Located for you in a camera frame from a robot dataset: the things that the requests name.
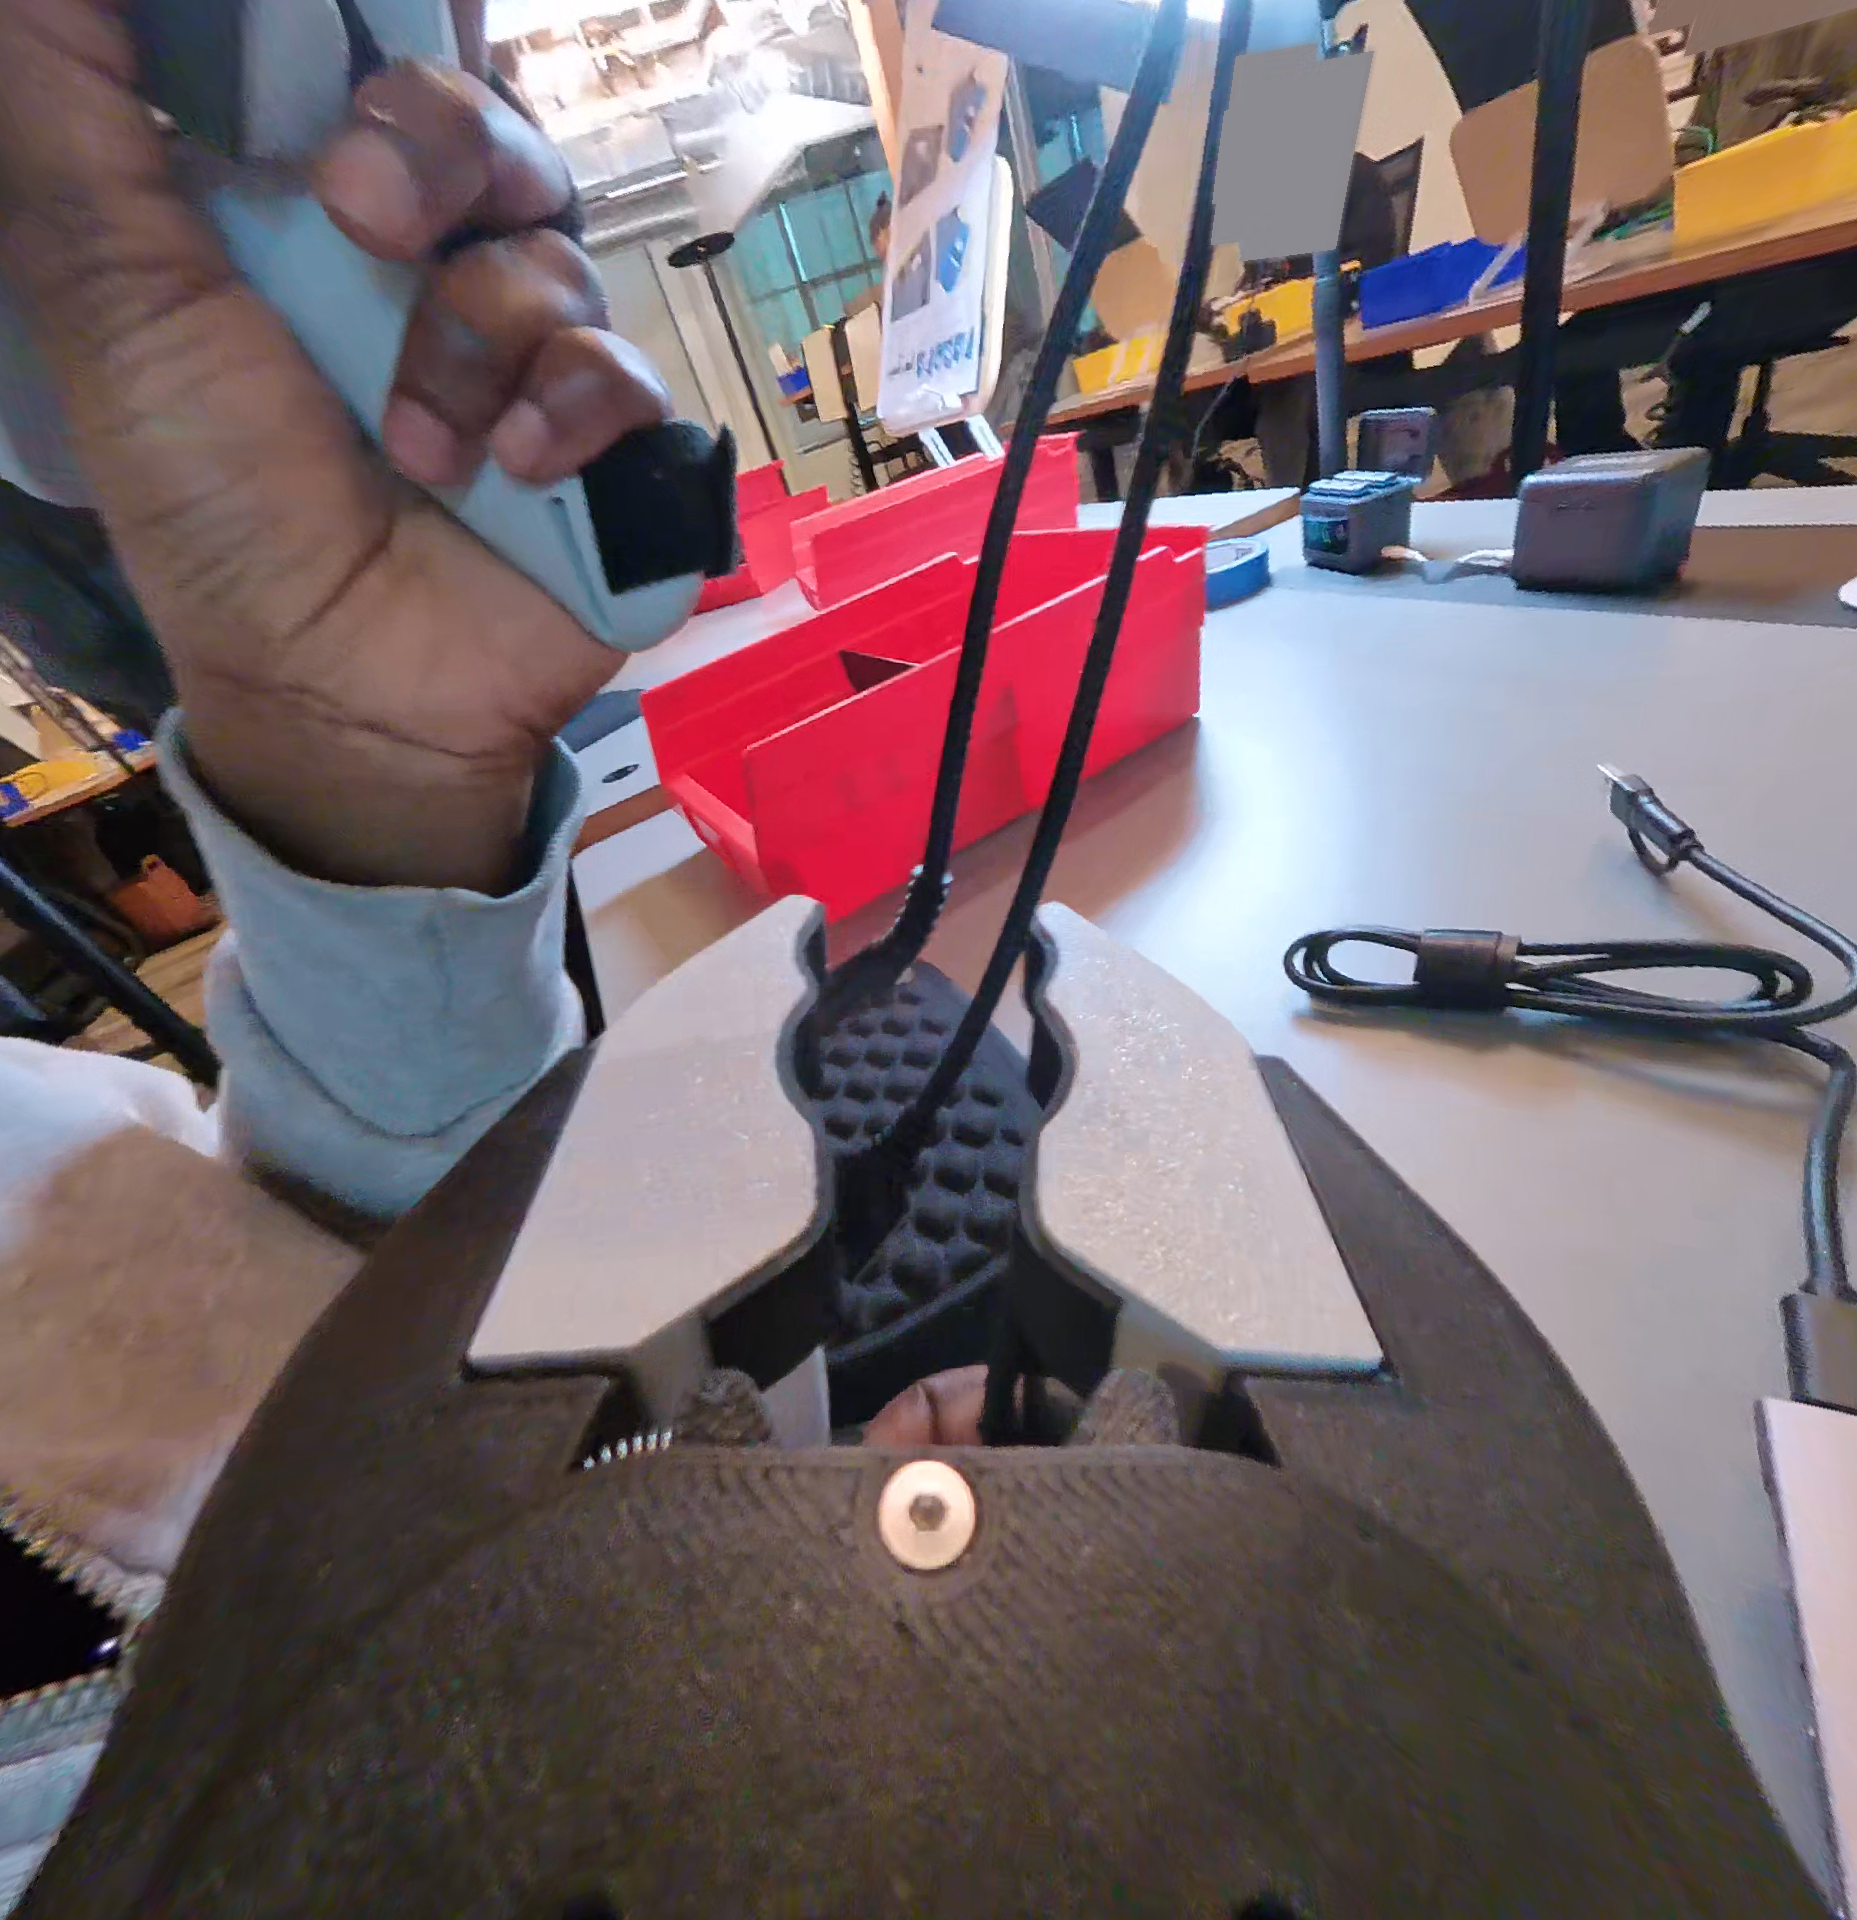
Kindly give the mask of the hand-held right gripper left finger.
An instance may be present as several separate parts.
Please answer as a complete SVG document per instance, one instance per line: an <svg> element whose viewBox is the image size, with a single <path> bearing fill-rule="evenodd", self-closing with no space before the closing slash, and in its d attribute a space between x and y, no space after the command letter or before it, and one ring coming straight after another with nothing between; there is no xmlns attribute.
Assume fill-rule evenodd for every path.
<svg viewBox="0 0 1857 1920"><path fill-rule="evenodd" d="M824 912L787 896L605 1030L463 1351L472 1380L613 1379L669 1420L718 1370L831 1414L834 1187L799 1096Z"/></svg>

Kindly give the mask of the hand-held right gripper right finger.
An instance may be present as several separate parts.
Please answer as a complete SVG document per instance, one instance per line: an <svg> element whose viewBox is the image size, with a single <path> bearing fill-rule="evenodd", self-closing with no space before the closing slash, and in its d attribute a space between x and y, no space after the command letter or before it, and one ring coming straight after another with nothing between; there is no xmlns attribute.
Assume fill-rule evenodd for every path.
<svg viewBox="0 0 1857 1920"><path fill-rule="evenodd" d="M1237 1026L1073 908L1027 960L1037 1132L1014 1236L1014 1357L1088 1399L1163 1380L1183 1432L1234 1380L1369 1384L1387 1357Z"/></svg>

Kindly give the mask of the red plastic bin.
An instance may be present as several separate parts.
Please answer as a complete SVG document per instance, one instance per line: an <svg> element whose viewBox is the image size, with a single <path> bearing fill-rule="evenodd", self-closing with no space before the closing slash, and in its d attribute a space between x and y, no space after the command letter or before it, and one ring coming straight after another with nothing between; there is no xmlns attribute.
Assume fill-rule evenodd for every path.
<svg viewBox="0 0 1857 1920"><path fill-rule="evenodd" d="M1114 534L1010 550L956 817L956 849L1037 810L1052 781ZM937 559L642 693L660 787L766 898L831 923L920 863L976 565Z"/></svg>
<svg viewBox="0 0 1857 1920"><path fill-rule="evenodd" d="M740 559L736 567L703 585L695 612L721 612L769 597L795 578L796 523L831 507L824 487L793 493L782 462L740 473L736 516Z"/></svg>
<svg viewBox="0 0 1857 1920"><path fill-rule="evenodd" d="M828 611L941 559L980 556L1004 461L968 454L891 487L796 516L793 578ZM1020 532L1073 532L1080 512L1074 434L1045 434L1016 509Z"/></svg>

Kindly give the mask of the smooth black cable grey plugs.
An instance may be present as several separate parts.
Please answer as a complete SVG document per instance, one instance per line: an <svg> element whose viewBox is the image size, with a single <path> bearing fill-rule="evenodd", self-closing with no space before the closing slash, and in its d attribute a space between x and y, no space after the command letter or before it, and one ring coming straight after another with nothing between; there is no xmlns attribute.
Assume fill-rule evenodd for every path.
<svg viewBox="0 0 1857 1920"><path fill-rule="evenodd" d="M1681 1044L1760 1044L1815 1064L1823 1090L1805 1137L1805 1274L1780 1300L1788 1397L1857 1418L1857 1284L1845 1156L1857 1060L1831 1026L1857 1013L1857 941L1706 847L1642 779L1602 768L1613 822L1657 882L1690 874L1839 971L1823 992L1791 953L1731 941L1527 941L1494 929L1346 925L1289 945L1280 969L1316 1008L1346 1016L1534 1018Z"/></svg>

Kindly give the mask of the grey usb hub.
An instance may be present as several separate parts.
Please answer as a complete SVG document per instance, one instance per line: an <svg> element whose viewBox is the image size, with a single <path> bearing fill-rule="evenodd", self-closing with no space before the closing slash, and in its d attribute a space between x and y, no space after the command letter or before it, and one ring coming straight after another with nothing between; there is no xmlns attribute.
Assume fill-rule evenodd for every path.
<svg viewBox="0 0 1857 1920"><path fill-rule="evenodd" d="M1811 1702L1837 1906L1857 1919L1857 1414L1762 1401L1756 1434Z"/></svg>

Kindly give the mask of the person's left forearm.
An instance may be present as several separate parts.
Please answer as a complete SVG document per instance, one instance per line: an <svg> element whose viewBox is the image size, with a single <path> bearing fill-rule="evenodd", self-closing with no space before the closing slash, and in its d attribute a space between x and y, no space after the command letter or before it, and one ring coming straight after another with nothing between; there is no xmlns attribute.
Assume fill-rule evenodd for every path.
<svg viewBox="0 0 1857 1920"><path fill-rule="evenodd" d="M564 965L569 750L543 758L507 886L478 894L311 879L209 798L178 711L155 740L224 917L203 978L219 1087L174 1138L346 1216L409 1213L582 1040Z"/></svg>

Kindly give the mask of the person's left hand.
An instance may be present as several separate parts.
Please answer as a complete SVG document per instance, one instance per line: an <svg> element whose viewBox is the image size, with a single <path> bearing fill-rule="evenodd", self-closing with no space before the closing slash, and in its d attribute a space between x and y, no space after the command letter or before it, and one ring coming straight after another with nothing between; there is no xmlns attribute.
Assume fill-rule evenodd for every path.
<svg viewBox="0 0 1857 1920"><path fill-rule="evenodd" d="M118 4L0 4L0 264L219 810L309 879L496 898L618 659L432 493L552 487L671 406L480 14L457 62L365 81L314 168L340 235L423 267L375 450L182 199Z"/></svg>

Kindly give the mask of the person's right hand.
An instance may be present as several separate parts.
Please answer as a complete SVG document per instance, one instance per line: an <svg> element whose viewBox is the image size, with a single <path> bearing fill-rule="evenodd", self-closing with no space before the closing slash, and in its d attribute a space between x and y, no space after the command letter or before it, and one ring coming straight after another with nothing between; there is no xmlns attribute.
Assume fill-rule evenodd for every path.
<svg viewBox="0 0 1857 1920"><path fill-rule="evenodd" d="M893 1452L980 1446L986 1394L985 1364L937 1373L885 1404L862 1429L860 1444Z"/></svg>

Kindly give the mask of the black mesh cushion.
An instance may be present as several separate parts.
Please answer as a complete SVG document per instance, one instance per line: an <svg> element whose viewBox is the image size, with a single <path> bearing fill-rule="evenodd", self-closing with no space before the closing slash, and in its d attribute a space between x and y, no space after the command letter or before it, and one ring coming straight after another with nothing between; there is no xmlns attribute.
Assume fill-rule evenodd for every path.
<svg viewBox="0 0 1857 1920"><path fill-rule="evenodd" d="M1027 1057L986 1032L909 1164L880 1241L851 1200L858 1153L914 1103L968 997L918 963L885 997L796 1043L796 1080L837 1175L824 1362L834 1429L864 1429L907 1386L989 1359L1038 1105Z"/></svg>

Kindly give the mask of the black pole with round disc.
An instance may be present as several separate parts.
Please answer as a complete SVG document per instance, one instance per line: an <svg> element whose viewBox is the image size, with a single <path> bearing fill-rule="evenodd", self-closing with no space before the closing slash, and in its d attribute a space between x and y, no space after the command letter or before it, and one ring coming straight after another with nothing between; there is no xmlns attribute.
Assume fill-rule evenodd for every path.
<svg viewBox="0 0 1857 1920"><path fill-rule="evenodd" d="M1567 235L1592 8L1592 3L1544 3L1540 7L1517 404L1511 441L1511 484L1515 491L1543 468L1555 418Z"/></svg>
<svg viewBox="0 0 1857 1920"><path fill-rule="evenodd" d="M749 353L744 349L740 329L735 323L731 304L725 295L723 279L718 272L718 263L726 253L732 250L735 235L731 230L710 230L700 237L680 242L669 253L669 267L678 275L700 277L705 298L703 302L716 316L721 335L726 342L726 359L732 365L735 381L739 390L746 397L749 416L755 425L755 436L761 443L761 454L765 462L771 462L780 457L777 430L769 418L769 413L762 402L762 395L752 378L749 366Z"/></svg>

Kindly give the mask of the small poster on stand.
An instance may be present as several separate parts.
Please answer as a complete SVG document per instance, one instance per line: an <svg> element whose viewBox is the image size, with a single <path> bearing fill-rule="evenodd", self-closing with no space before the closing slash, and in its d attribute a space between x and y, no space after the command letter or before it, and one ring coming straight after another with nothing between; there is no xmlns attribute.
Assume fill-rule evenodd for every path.
<svg viewBox="0 0 1857 1920"><path fill-rule="evenodd" d="M1004 55L902 10L876 418L893 436L980 418L1004 359L1012 176L998 155Z"/></svg>

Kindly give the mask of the small blue black device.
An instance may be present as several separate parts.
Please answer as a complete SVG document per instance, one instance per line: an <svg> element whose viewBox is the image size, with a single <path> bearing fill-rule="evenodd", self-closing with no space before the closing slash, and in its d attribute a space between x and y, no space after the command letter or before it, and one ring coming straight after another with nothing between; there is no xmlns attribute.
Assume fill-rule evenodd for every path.
<svg viewBox="0 0 1857 1920"><path fill-rule="evenodd" d="M1419 480L1412 474L1346 468L1299 495L1302 565L1363 576L1411 536Z"/></svg>

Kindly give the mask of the black tripod pole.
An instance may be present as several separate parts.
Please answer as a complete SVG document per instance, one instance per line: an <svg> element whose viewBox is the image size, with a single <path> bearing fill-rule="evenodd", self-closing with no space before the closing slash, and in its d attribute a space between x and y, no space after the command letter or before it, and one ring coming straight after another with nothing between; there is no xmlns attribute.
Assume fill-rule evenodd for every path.
<svg viewBox="0 0 1857 1920"><path fill-rule="evenodd" d="M1346 319L1349 285L1339 246L1314 254L1313 342L1316 454L1311 476L1328 479L1346 462Z"/></svg>

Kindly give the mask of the black cube device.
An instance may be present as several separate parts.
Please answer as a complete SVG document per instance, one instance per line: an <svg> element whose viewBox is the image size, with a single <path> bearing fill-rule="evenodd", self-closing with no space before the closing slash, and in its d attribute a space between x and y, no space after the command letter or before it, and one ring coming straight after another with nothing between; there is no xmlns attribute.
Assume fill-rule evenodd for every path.
<svg viewBox="0 0 1857 1920"><path fill-rule="evenodd" d="M1525 476L1509 573L1517 588L1640 595L1675 585L1709 489L1698 447L1588 452Z"/></svg>

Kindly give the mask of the long wooden table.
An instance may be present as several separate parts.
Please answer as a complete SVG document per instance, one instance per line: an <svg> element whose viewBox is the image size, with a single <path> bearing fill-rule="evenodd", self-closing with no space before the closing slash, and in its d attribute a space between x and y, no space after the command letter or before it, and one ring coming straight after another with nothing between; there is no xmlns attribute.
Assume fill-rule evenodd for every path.
<svg viewBox="0 0 1857 1920"><path fill-rule="evenodd" d="M1792 208L1776 221L1706 242L1681 242L1657 258L1608 264L1567 285L1556 329L1556 373L1642 366L1664 353L1683 316L1696 304L1744 283L1795 272L1857 277L1857 194ZM1461 342L1487 338L1480 360L1457 363ZM1209 397L1240 389L1284 390L1316 373L1309 338L1260 349L1249 357L1190 373L1183 415L1193 428L1209 418ZM1436 406L1475 387L1517 389L1523 373L1521 289L1489 290L1489 298L1369 329L1350 323L1342 347L1342 397L1353 418L1364 410ZM1058 402L1045 432L1074 436L1088 462L1094 498L1119 493L1114 448L1132 445L1146 409L1151 377L1104 392Z"/></svg>

